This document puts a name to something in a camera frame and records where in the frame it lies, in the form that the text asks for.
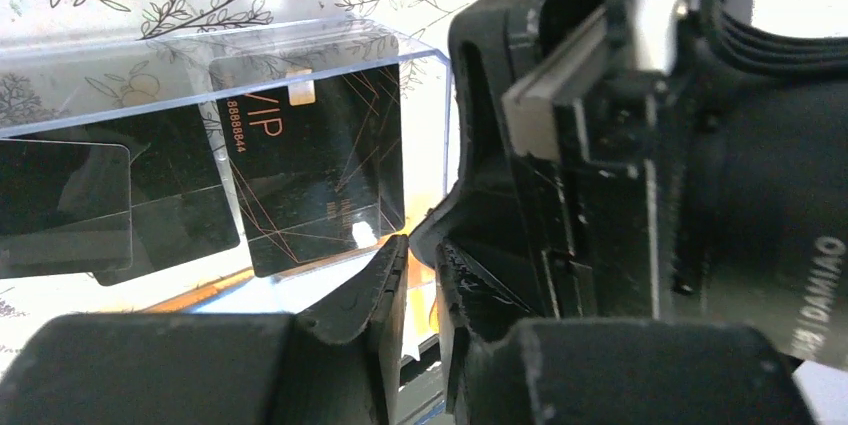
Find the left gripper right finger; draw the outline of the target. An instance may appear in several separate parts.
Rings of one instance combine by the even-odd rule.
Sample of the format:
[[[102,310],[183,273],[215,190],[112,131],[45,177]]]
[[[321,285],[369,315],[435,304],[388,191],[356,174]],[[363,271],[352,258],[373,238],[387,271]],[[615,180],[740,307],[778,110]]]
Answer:
[[[451,243],[435,253],[459,424],[810,424],[780,354],[738,325],[531,317]]]

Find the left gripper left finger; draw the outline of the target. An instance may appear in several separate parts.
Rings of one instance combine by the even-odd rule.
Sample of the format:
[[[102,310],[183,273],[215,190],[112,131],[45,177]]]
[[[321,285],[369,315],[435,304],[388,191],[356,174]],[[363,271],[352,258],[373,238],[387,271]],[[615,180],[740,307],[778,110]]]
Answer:
[[[408,241],[297,314],[78,314],[25,344],[5,424],[389,424]]]

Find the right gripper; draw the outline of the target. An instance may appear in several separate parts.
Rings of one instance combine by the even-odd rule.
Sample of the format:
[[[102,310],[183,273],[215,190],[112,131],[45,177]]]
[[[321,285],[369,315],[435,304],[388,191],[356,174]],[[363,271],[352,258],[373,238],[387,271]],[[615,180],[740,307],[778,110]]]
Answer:
[[[458,176],[414,255],[453,246],[542,316],[743,323],[845,368],[847,42],[755,28],[749,3],[457,14]]]

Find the clear plastic card box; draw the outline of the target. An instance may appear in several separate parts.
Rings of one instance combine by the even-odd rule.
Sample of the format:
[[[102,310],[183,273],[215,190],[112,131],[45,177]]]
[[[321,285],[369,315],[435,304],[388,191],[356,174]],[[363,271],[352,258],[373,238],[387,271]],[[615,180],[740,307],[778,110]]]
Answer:
[[[221,57],[350,44],[359,36],[380,34],[393,36],[399,46],[405,223],[398,233],[411,228],[449,185],[450,68],[439,50],[367,19],[310,20],[159,42],[101,41],[5,51],[1,144],[34,133],[197,107],[240,238],[237,246],[222,252],[245,246],[253,275],[211,63]]]

